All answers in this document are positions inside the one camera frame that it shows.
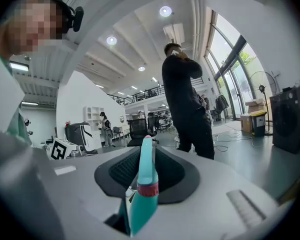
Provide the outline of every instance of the floor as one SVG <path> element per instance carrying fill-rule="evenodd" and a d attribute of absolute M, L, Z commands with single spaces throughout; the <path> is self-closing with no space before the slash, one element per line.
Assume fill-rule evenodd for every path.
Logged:
<path fill-rule="evenodd" d="M 231 166 L 278 200 L 300 178 L 300 152 L 292 154 L 273 146 L 272 136 L 253 137 L 252 141 L 251 134 L 236 130 L 237 124 L 240 122 L 215 122 L 212 128 L 216 141 L 214 159 Z M 223 127 L 223 132 L 218 132 L 220 127 Z M 156 139 L 160 146 L 175 147 L 177 134 L 176 130 L 159 132 Z M 116 140 L 113 142 L 116 147 L 103 147 L 98 153 L 122 149 L 126 143 L 124 139 Z"/>

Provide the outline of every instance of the column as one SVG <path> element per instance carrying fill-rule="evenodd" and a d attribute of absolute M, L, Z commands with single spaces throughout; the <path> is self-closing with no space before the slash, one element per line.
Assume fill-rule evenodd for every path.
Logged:
<path fill-rule="evenodd" d="M 144 104 L 143 105 L 143 110 L 144 110 L 144 114 L 145 114 L 145 120 L 146 120 L 146 123 L 148 123 L 148 104 Z"/>

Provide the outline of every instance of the cardboard box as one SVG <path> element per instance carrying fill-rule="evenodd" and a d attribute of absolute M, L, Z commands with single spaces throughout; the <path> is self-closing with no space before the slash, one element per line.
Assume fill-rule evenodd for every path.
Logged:
<path fill-rule="evenodd" d="M 251 115 L 249 114 L 241 114 L 240 115 L 241 121 L 241 131 L 246 133 L 252 133 L 252 119 Z"/>
<path fill-rule="evenodd" d="M 245 103 L 246 106 L 248 106 L 247 113 L 259 111 L 259 110 L 265 110 L 265 100 L 263 98 L 254 99 L 253 101 L 248 101 Z"/>

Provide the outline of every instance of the black pants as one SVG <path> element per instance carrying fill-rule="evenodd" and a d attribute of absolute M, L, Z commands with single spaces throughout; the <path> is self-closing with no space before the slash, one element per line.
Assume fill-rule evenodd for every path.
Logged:
<path fill-rule="evenodd" d="M 214 159 L 214 141 L 212 138 L 211 122 L 204 109 L 197 110 L 187 119 L 180 122 L 173 121 L 179 134 L 180 145 L 178 150 L 189 152 L 194 145 L 198 156 Z"/>

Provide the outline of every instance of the headphones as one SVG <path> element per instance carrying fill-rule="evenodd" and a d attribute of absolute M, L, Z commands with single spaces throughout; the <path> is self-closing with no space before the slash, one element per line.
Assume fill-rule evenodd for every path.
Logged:
<path fill-rule="evenodd" d="M 73 16 L 71 18 L 70 24 L 71 27 L 73 29 L 74 32 L 78 32 L 80 30 L 81 27 L 81 22 L 82 19 L 84 17 L 84 9 L 81 6 L 78 6 L 77 8 L 75 8 L 75 10 L 73 8 L 71 8 L 70 6 L 68 6 L 70 8 L 70 10 L 73 12 Z"/>
<path fill-rule="evenodd" d="M 62 33 L 66 34 L 69 29 L 73 29 L 74 32 L 78 32 L 81 27 L 81 22 L 84 17 L 84 9 L 78 6 L 75 10 L 68 6 L 62 0 L 51 0 L 56 3 L 62 10 L 63 16 L 66 17 L 67 22 L 65 26 L 62 26 Z"/>

